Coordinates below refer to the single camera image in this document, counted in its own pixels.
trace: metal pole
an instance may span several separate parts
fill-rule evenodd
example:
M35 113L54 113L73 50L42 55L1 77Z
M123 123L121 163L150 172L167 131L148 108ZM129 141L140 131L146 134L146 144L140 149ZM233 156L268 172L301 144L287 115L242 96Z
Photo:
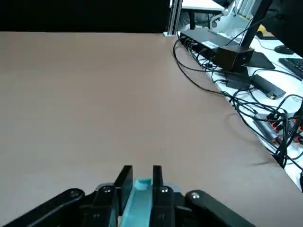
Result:
M262 0L261 4L252 19L252 22L250 23L252 26L250 29L247 30L246 35L244 36L243 42L241 43L241 47L249 48L252 40L255 37L255 34L257 33L257 30L261 24L261 20L265 17L267 10L269 9L271 3L273 0Z
M169 17L169 30L167 35L175 35L177 33L180 12L183 0L172 0L170 17Z

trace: black cable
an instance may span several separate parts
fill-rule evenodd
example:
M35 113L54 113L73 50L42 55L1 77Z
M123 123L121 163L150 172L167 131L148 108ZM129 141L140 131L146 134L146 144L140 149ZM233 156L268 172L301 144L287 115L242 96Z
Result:
M210 59L206 59L202 64L201 64L198 60L196 60L196 62L198 62L198 64L199 64L200 66L202 66L202 67L204 68L204 70L193 69L193 68L191 68L191 67L188 67L188 66L182 64L180 61L178 61L178 62L179 62L180 65L182 65L184 68L186 68L186 69L188 69L188 70L193 70L193 71L198 71L198 72L213 72L212 69L209 69L209 68L207 68L207 69L209 69L210 71L206 71L206 70L205 70L205 65L204 65L207 61L210 62L213 58L214 58L214 57L212 57L212 58L210 58ZM255 71L253 72L252 76L255 75L256 72L258 72L258 71L275 71L275 72L280 72L280 73L284 73L284 74L286 74L286 75L295 77L295 78L297 78L297 79L300 80L300 81L302 80L302 79L299 78L297 75L294 75L294 74L291 74L291 73L288 73L288 72L284 72L284 71L280 71L280 70L276 70L276 69L274 69L274 70L273 70L273 69L257 69L257 70L255 70ZM243 74L241 74L241 73L229 72L229 71L224 71L224 70L215 70L214 72L218 72L218 73L229 73L229 74L232 74L232 75L243 76Z
M227 80L225 80L225 79L216 79L215 81L213 81L214 84L217 83L217 82L226 83Z
M186 46L186 41L187 41L187 40L190 41L191 39L190 39L190 38L186 38L186 39L184 40L184 44L183 44L183 45L184 45L186 48L187 48L187 46Z
M261 102L259 102L259 100L257 100L257 98L253 95L252 90L249 90L249 94L250 94L251 98L252 98L255 102L261 104Z
M229 103L233 102L234 103L234 97L237 96L237 94L243 90L243 88L247 85L247 82L245 82L232 96L232 98L229 100Z
M250 25L250 23L252 22L253 18L254 18L254 17L252 17L252 18L249 20L249 22L248 22L248 24L246 25L246 27L245 27L244 30L247 30L247 27ZM241 38L241 40L240 40L240 42L239 42L239 46L241 45L243 38L244 38L244 35L242 36L242 38Z
M213 76L214 76L214 70L212 71L212 74L211 74L211 76L210 76L210 78L211 78L212 82L214 82L214 79L213 79Z
M270 49L270 48L264 47L264 46L262 45L260 39L259 39L259 38L256 38L256 39L258 40L258 42L259 42L259 44L260 44L260 46L261 46L262 48L264 48L264 49L266 49L266 50L269 50L269 51L275 51L274 49Z
M286 68L286 67L283 67L283 66L281 66L281 65L278 65L278 64L276 64L276 63L274 63L274 62L272 62L272 61L270 61L272 64L274 64L274 65L276 65L276 66L278 66L278 67L280 67L280 68L283 68L284 70L286 70L287 72L289 72L290 74L294 74L293 72L291 72L288 68Z
M210 29L210 19L209 19L209 13L207 14L207 23L208 23L208 29Z
M270 19L270 18L272 18L272 17L263 18L262 20L259 20L259 21L256 22L255 24L253 24L253 25L249 26L248 28L244 29L242 32L240 32L239 34L237 34L233 39L231 39L231 40L226 44L226 46L229 45L229 44L230 44L232 41L234 41L238 36L240 36L241 34L243 34L244 32L246 32L246 31L247 31L248 29L250 29L251 27L254 27L255 25L259 24L260 22L262 22L262 21L264 21L264 20L267 20L267 19Z
M301 158L303 156L303 152L301 154L299 154L297 157L294 157L293 160L297 160L299 158Z
M197 83L195 83L182 69L181 66L183 66L184 68L187 68L189 70L194 70L194 71L202 71L202 72L211 72L212 74L214 72L220 72L222 73L223 71L221 70L213 70L213 65L212 65L212 69L210 70L210 68L208 67L210 65L210 61L212 60L209 59L209 60L206 60L203 62L202 66L205 68L204 70L196 70L196 69L192 69L190 67L187 67L185 66L184 64L182 64L177 56L176 56L176 45L178 43L179 40L177 40L174 44L174 47L173 47L173 54L174 54L174 58L177 62L177 65L179 67L179 69L182 71L182 73L197 87L199 87L200 89L204 90L204 91L208 91L208 92L211 92L211 93L215 93L215 94L220 94L220 95L223 95L225 97L228 97L230 99L232 99L232 102L233 102L233 107L236 109L236 111L239 113L240 115L240 118L243 120L243 122L251 129L253 130L253 132L255 132L258 136L260 136L260 138L264 139L265 141L267 141L271 146L273 146L276 150L277 150L277 155L279 155L279 158L280 158L280 165L282 167L285 167L286 165L286 162L287 160L291 160L298 168L300 168L301 170L303 170L302 167L300 167L296 162L295 162L295 159L293 158L290 158L287 154L287 147L289 146L289 144L292 142L294 136L296 135L296 132L297 132L297 128L299 127L299 124L295 124L295 126L291 129L290 133L287 134L288 132L288 129L287 129L287 124L288 124L288 120L290 119L294 119L294 118L298 118L298 116L294 116L292 118L288 118L287 117L287 114L284 114L284 116L279 112L279 110L283 110L283 112L285 111L284 109L281 108L282 104L285 102L285 100L291 96L296 96L296 97L300 97L300 96L297 96L297 95L289 95L287 97L284 98L284 100L280 103L280 105L278 107L276 106L270 106L270 105L264 105L262 103L260 103L259 101L255 100L256 102L247 102L246 100L243 100L243 99L240 99L240 98L237 98L236 96L239 94L239 92L241 91L241 89L239 89L234 95L230 95L228 94L227 92L216 92L216 91L213 91L213 90L209 90L209 89L206 89L206 88L203 88L201 86L199 86ZM189 51L192 53L192 50L191 50L191 47L193 46L193 43L189 43L187 44L187 48L189 49ZM257 71L261 71L261 70L265 70L265 69L258 69L256 70L253 75L256 74ZM259 119L255 116L251 116L249 114L246 114L244 113L243 111L240 110L240 107L243 107L245 109L247 109L248 111L250 111L251 113L253 113L254 115L257 114L258 112L256 110L254 110L250 105L253 105L257 108L261 108L261 109L264 109L266 111L269 111L270 113L275 113L279 116L282 116L282 119L279 119L279 120L273 120L273 122L283 122L283 128L284 128L284 140L281 142L280 146L277 148L275 145L273 145L270 141L268 141L263 135L261 135L260 133L258 133L256 130L254 130L251 126L249 126L249 124L245 121L245 119L243 118L242 114L247 116L247 117L250 117L252 118L253 120L255 121L266 121L267 120L264 120L264 119ZM301 122L300 120L303 120L303 108L302 108L302 111L300 111L300 116L301 118L297 119L297 122Z
M198 61L198 57L200 56L200 54L201 54L202 52L204 52L204 51L207 51L207 49L205 48L205 49L200 50L200 52L198 53L198 55L197 55L197 57L196 57L196 60L197 60L197 61Z
M211 93L214 93L214 94L218 94L218 95L222 95L221 92L217 92L217 91L213 91L213 90L209 90L207 88L204 88L204 87L201 87L200 85L198 85L197 83L195 83L187 74L186 72L182 69L181 66L185 67L182 63L180 63L180 61L178 60L177 58L177 55L176 55L176 45L177 43L179 42L179 40L177 40L173 46L173 55L174 55L174 58L177 62L177 65L179 67L179 69L181 70L181 72L184 74L184 76L186 76L187 79L189 79L195 86L197 86L198 88L204 90L204 91L208 91L208 92L211 92Z

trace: white table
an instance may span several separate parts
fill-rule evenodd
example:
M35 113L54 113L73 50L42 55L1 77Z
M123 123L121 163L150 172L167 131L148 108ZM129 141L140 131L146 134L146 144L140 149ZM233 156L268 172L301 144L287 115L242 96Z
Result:
M195 29L195 12L207 13L207 14L220 14L224 7L214 2L213 0L183 0L182 10L187 10L189 14L190 29Z
M224 7L214 2L213 0L183 0L182 9L194 9L194 10L211 10L219 11L224 10Z
M264 47L269 48L269 49L274 49L276 46L282 45L282 43L279 40L260 40L260 42L262 43L262 45ZM251 44L251 47L254 48L258 52L264 53L267 56L267 58L271 62L274 63L274 66L276 67L276 69L280 70L280 71L291 72L290 70L286 70L287 67L285 67L278 61L279 58L300 58L300 56L297 54L293 54L293 55L278 54L275 51L265 49L260 45L257 38L254 38L254 40ZM201 63L202 63L204 61L204 58L202 56L200 56L199 60L201 60ZM252 75L252 73L256 69L257 68L248 67L249 75ZM266 80L268 80L269 82L271 82L272 84L280 87L281 89L283 89L286 92L286 94L282 98L280 98L278 100L271 100L271 99L267 98L261 91L259 91L259 90L253 91L253 94L256 97L256 99L259 100L263 104L278 106L280 104L280 102L284 99L284 97L286 97L287 95L290 95L290 94L295 94L295 91L300 86L299 80L297 80L296 78L291 77L289 75L283 74L283 73L279 73L279 72L275 72L275 71L261 71L258 74L260 76L262 76L263 78L265 78ZM214 73L213 79L217 80L217 79L225 79L225 78L221 75L218 75L217 73ZM199 81L198 84L203 86L202 78L201 78L201 82ZM236 89L226 87L225 84L223 84L223 83L216 83L216 85L219 88L219 90L226 91L232 95L237 91ZM248 93L243 93L243 95L237 95L237 97L247 100L249 102L254 102L254 100ZM289 113L294 113L299 109L300 104L301 104L301 102L296 102L293 98L289 98L283 104L282 107L285 108ZM248 122L248 124L252 128L254 128L259 133L261 133L261 131L256 127L256 125L254 124L254 122L251 118L244 116L244 119ZM269 146L267 142L265 142L261 138L260 138L260 140L267 148L271 149L271 146ZM290 157L296 157L303 151L303 146L299 145L298 143L292 143L288 147L287 151L288 151L288 155ZM297 163L300 166L303 166L303 157L298 159ZM287 165L285 167L285 171L287 172L289 177L294 181L294 183L300 188L300 183L299 183L299 177L300 177L300 173L301 173L300 169L297 168L294 164L292 164L291 161L288 161Z

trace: cable bundle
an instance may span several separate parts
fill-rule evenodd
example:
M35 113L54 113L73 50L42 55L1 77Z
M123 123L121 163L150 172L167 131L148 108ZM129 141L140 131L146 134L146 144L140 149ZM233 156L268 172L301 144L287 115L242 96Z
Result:
M235 108L235 110L239 113L240 115L240 118L243 120L243 122L251 129L253 130L253 132L255 134L257 134L259 137L261 137L263 140L267 141L271 147L275 150L275 152L272 152L271 150L270 153L273 155L273 157L277 160L277 162L280 164L280 166L282 168L285 168L286 164L287 164L287 160L290 160L292 161L300 170L302 170L303 172L303 168L301 166L299 166L295 160L299 159L301 156L303 156L303 153L301 153L298 157L295 157L295 158L291 158L289 157L288 153L287 153L287 148L289 147L289 145L292 143L293 139L298 136L298 129L299 129L299 126L300 126L300 123L302 122L303 120L303 102L301 103L301 106L300 106L300 109L298 110L296 116L294 117L288 117L288 112L282 108L282 105L283 103L290 97L292 96L296 96L298 98L301 98L303 99L302 97L300 96L297 96L297 95L289 95L289 96L286 96L284 98L284 100L280 103L279 106L270 106L270 105L265 105L265 104L262 104L260 103L253 95L252 93L252 90L254 88L251 88L248 90L248 93L252 96L252 98L254 99L255 102L248 102L244 99L241 99L241 98L238 98L237 96L239 95L239 93L242 91L242 88L238 89L233 95L225 92L225 91L222 91L222 92L218 92L218 91L214 91L214 90L210 90L210 89L207 89L207 88L204 88L204 87L201 87L200 85L198 85L197 83L195 83L187 74L186 72L184 71L183 68L185 69L188 69L188 70L193 70L193 71L198 71L198 72L210 72L211 73L211 79L214 83L217 83L217 82L226 82L226 80L224 79L218 79L216 81L213 80L213 73L214 72L219 72L219 73L227 73L226 71L224 70L217 70L218 66L217 65L214 65L213 63L211 63L211 60L212 58L210 58L209 60L205 60L202 64L200 63L200 61L198 60L198 57L199 55L204 51L200 51L198 53L197 56L195 56L192 52L192 47L194 45L196 45L193 41L191 41L190 39L186 39L184 41L184 46L187 48L187 50L192 54L194 60L202 67L201 70L198 70L198 69L193 69L191 67L188 67L186 65L184 65L183 63L181 63L178 58L177 58L177 55L176 55L176 47L177 47L177 44L180 42L180 39L182 38L185 38L185 37L181 37L179 38L174 46L173 46L173 56L177 62L177 65L179 67L179 69L181 70L181 72L194 84L196 85L198 88L202 89L203 91L207 91L207 92L211 92L213 94L218 94L218 95L222 95L226 98L229 98L229 102L231 103L231 105ZM258 69L256 71L254 71L253 75L254 76L257 72L259 71L265 71L265 69ZM290 73L287 73L287 72L283 72L283 71L279 71L279 70L271 70L271 71L277 71L277 72L281 72L281 73L285 73L285 74L288 74L288 75L291 75ZM271 141L269 141L265 136L263 136L262 134L260 134L258 131L256 131L254 128L252 128L248 123L247 121L244 119L243 116L246 116L246 117L249 117L255 121L265 121L265 122L268 122L268 120L265 120L265 119L261 119L261 118L257 118L255 117L256 114L258 114L257 112L257 109L262 109L263 111L267 111L268 114L274 114L277 119L273 119L271 121L274 121L274 122L281 122L282 126L283 126L283 138L281 141L279 141L279 146L277 147L275 144L273 144ZM292 128L288 128L289 127L289 121L292 120L292 119L295 119L295 123L293 125Z

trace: keyboard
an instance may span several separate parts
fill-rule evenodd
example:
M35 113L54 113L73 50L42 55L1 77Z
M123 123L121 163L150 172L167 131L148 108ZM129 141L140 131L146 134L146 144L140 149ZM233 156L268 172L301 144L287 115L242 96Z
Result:
M279 62L289 68L299 78L303 79L303 59L302 58L280 58Z

